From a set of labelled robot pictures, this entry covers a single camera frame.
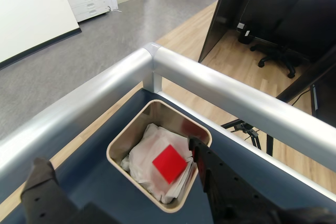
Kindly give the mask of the gripper black left finger taped tip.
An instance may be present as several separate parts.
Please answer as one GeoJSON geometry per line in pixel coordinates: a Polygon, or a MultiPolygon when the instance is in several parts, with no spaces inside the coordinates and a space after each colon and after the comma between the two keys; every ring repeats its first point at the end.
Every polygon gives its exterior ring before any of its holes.
{"type": "Polygon", "coordinates": [[[36,158],[20,195],[27,223],[68,223],[77,206],[59,187],[51,162],[36,158]]]}

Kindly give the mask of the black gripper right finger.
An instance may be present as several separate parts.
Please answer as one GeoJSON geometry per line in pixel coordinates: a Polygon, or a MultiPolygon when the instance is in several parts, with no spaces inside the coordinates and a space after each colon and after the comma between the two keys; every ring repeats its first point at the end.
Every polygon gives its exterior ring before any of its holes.
{"type": "Polygon", "coordinates": [[[200,139],[189,136],[214,223],[284,223],[281,209],[260,194],[200,139]]]}

